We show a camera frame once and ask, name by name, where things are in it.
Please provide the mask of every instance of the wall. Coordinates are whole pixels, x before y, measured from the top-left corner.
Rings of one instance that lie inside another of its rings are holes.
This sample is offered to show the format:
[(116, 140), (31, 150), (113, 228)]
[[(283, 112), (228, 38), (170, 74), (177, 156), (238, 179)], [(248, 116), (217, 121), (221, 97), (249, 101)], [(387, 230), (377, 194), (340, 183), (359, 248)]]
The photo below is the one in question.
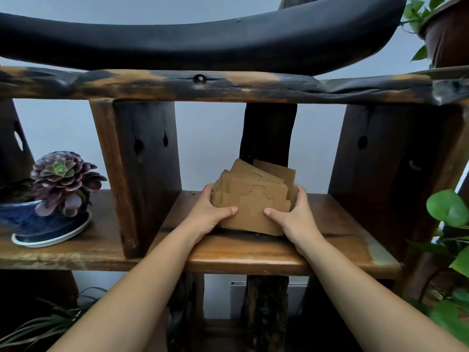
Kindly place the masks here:
[[(2, 12), (69, 22), (168, 24), (208, 22), (274, 11), (280, 0), (0, 0)], [(398, 29), (378, 54), (318, 78), (399, 74), (427, 67), (409, 60), (422, 45)], [(0, 59), (4, 65), (31, 65)], [(33, 156), (55, 150), (80, 153), (106, 170), (86, 101), (15, 100)], [(300, 105), (290, 147), (290, 167), (309, 192), (326, 193), (345, 106)], [(244, 104), (177, 103), (182, 187), (200, 190), (229, 168), (239, 153)], [(120, 272), (75, 272), (80, 288), (109, 288)], [(229, 284), (242, 276), (206, 276), (206, 314), (229, 316)]]

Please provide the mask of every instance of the cardboard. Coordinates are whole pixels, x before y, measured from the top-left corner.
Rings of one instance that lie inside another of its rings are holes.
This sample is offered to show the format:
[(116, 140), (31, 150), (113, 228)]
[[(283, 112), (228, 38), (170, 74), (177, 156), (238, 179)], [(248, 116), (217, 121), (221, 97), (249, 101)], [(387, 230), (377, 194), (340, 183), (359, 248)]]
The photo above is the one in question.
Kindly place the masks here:
[(231, 170), (224, 170), (213, 186), (212, 204), (238, 207), (236, 215), (220, 222), (221, 227), (281, 236), (282, 228), (264, 215), (264, 209), (290, 211), (293, 201), (288, 196), (295, 192), (296, 171), (261, 161), (256, 164), (259, 167), (237, 159)]
[(277, 164), (263, 162), (257, 159), (254, 160), (253, 164), (254, 167), (261, 169), (269, 174), (272, 174), (275, 177), (283, 179), (284, 183), (288, 186), (287, 199), (290, 201), (294, 201), (297, 194), (297, 192), (295, 193), (294, 190), (296, 170)]

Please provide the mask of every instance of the person's right hand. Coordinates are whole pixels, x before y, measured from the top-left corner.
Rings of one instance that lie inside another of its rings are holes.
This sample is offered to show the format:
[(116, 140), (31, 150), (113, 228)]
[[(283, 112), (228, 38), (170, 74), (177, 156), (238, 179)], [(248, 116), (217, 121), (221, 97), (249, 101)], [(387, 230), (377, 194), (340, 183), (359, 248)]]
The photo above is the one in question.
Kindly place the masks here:
[(324, 240), (316, 227), (313, 214), (308, 204), (306, 190), (299, 185), (294, 209), (289, 213), (283, 213), (275, 209), (264, 210), (269, 218), (282, 226), (283, 232), (302, 254), (304, 245), (311, 240)]

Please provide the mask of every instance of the succulent rosette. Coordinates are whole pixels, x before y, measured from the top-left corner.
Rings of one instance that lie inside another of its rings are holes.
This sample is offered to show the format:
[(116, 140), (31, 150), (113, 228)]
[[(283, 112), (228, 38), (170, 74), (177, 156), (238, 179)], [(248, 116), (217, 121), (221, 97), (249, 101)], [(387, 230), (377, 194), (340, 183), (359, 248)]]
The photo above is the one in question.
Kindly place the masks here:
[(59, 208), (73, 217), (86, 200), (87, 191), (99, 191), (106, 177), (90, 170), (97, 166), (85, 162), (75, 152), (58, 151), (46, 154), (33, 165), (31, 178), (39, 216), (48, 216)]

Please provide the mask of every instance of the person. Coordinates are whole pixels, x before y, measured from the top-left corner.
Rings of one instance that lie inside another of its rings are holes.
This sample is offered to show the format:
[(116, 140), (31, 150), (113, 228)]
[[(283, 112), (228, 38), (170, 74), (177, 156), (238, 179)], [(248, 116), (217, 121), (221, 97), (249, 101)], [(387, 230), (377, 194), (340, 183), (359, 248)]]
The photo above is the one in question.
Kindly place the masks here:
[[(103, 296), (49, 352), (166, 351), (164, 314), (189, 253), (236, 207), (210, 203), (202, 191), (187, 218)], [(265, 209), (318, 276), (365, 352), (467, 351), (466, 346), (394, 295), (329, 244), (299, 187), (290, 213)]]

